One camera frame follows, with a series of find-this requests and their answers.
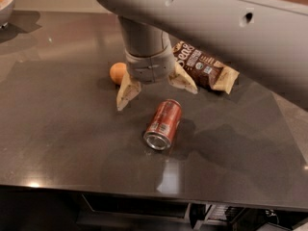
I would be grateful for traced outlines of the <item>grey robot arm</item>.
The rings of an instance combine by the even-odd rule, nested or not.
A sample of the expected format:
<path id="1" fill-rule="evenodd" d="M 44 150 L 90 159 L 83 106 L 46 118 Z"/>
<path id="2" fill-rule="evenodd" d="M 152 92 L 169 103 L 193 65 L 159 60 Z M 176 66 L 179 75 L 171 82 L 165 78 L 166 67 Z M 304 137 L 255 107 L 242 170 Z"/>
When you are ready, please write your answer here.
<path id="1" fill-rule="evenodd" d="M 96 0 L 205 50 L 308 107 L 308 7 L 283 0 Z"/>

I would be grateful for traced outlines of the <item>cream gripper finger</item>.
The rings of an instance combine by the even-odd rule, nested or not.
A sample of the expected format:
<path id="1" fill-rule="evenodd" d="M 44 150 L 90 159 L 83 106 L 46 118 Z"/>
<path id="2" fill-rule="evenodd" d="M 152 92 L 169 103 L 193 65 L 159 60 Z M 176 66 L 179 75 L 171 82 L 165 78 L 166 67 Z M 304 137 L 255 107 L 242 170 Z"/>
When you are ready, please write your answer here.
<path id="1" fill-rule="evenodd" d="M 174 69 L 167 77 L 168 82 L 175 88 L 197 94 L 198 89 L 193 78 L 179 64 L 175 63 Z"/>
<path id="2" fill-rule="evenodd" d="M 141 83 L 125 72 L 116 97 L 117 109 L 122 111 L 140 92 Z"/>

